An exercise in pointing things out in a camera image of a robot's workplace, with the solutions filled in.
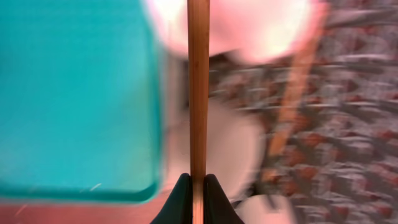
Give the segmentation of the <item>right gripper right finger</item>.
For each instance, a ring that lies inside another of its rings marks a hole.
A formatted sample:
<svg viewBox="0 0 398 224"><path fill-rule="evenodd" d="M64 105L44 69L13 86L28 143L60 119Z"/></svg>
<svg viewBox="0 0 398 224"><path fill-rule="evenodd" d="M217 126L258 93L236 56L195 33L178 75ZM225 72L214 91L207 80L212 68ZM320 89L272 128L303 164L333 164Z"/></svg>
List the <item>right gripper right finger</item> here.
<svg viewBox="0 0 398 224"><path fill-rule="evenodd" d="M206 175L203 196L204 224L244 224L214 174Z"/></svg>

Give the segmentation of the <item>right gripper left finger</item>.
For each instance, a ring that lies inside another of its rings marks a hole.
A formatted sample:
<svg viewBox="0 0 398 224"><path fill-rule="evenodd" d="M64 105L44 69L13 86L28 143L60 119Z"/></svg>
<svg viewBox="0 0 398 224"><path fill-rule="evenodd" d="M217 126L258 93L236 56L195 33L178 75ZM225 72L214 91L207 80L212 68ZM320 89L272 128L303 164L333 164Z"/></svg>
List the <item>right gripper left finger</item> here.
<svg viewBox="0 0 398 224"><path fill-rule="evenodd" d="M183 173L150 224L192 224L192 178Z"/></svg>

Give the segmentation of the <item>grey shallow bowl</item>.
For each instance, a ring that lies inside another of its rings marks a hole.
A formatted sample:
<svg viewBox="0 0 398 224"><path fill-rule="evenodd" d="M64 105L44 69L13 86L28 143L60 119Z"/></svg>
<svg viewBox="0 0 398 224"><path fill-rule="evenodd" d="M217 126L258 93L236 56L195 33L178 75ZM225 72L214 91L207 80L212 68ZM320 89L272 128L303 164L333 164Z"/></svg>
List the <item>grey shallow bowl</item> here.
<svg viewBox="0 0 398 224"><path fill-rule="evenodd" d="M167 127L165 191L174 187L182 173L190 172L189 129L188 111L181 112ZM216 175L230 202L243 197L256 177L264 154L261 133L254 116L209 101L206 172Z"/></svg>

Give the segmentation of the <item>large white plate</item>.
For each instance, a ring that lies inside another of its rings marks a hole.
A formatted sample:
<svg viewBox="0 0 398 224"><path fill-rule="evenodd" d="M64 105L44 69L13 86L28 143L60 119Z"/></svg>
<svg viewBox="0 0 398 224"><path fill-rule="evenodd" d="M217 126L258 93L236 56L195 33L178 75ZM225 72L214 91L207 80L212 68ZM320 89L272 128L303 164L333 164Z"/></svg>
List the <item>large white plate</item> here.
<svg viewBox="0 0 398 224"><path fill-rule="evenodd" d="M163 46L188 57L186 0L143 0ZM325 4L315 0L210 0L209 55L259 65L300 50L315 32Z"/></svg>

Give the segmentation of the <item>long wooden chopstick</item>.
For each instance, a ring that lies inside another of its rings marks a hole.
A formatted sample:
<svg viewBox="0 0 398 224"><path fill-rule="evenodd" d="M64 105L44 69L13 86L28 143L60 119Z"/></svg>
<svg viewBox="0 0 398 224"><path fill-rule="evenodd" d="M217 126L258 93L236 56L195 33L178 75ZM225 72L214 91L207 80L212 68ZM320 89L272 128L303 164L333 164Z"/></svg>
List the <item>long wooden chopstick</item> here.
<svg viewBox="0 0 398 224"><path fill-rule="evenodd" d="M206 176L210 1L188 0L187 17L192 223L204 224L203 182Z"/></svg>

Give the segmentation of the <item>small white cup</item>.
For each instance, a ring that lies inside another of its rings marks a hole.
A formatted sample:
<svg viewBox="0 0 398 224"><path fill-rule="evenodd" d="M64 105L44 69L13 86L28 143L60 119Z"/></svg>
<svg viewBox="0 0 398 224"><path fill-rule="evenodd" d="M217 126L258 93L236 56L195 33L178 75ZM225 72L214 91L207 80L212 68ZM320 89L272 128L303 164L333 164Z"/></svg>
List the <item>small white cup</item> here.
<svg viewBox="0 0 398 224"><path fill-rule="evenodd" d="M297 224L291 203L281 195L255 195L235 209L245 224Z"/></svg>

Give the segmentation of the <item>short wooden chopstick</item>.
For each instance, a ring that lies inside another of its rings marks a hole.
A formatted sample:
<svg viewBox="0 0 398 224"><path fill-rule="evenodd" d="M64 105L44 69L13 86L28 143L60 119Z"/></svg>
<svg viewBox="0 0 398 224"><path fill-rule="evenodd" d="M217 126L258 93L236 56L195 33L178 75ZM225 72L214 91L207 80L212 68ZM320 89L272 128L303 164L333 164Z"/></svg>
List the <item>short wooden chopstick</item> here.
<svg viewBox="0 0 398 224"><path fill-rule="evenodd" d="M306 89L307 77L315 57L320 36L321 34L317 32L293 57L289 80L279 108L278 123L268 150L268 155L271 157L278 157L282 154L287 139L293 130L297 108Z"/></svg>

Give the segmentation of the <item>grey dishwasher rack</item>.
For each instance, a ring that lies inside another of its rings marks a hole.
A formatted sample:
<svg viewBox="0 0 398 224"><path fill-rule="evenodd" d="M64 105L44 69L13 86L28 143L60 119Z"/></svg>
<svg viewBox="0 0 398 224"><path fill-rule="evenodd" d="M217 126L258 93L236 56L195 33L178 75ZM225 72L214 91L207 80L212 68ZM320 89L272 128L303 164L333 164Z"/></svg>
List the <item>grey dishwasher rack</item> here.
<svg viewBox="0 0 398 224"><path fill-rule="evenodd" d="M261 168L232 207L281 195L298 223L397 224L397 2L331 5L278 157L268 150L292 56L250 67L224 55L210 60L210 95L264 128Z"/></svg>

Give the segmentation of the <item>teal serving tray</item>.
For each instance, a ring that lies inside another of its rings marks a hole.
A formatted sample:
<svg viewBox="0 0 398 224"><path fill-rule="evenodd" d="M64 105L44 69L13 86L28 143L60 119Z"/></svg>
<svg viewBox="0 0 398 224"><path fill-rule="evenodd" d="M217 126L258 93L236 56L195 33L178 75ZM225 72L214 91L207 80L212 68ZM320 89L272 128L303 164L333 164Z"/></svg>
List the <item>teal serving tray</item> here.
<svg viewBox="0 0 398 224"><path fill-rule="evenodd" d="M1 197L160 190L162 52L138 0L1 0Z"/></svg>

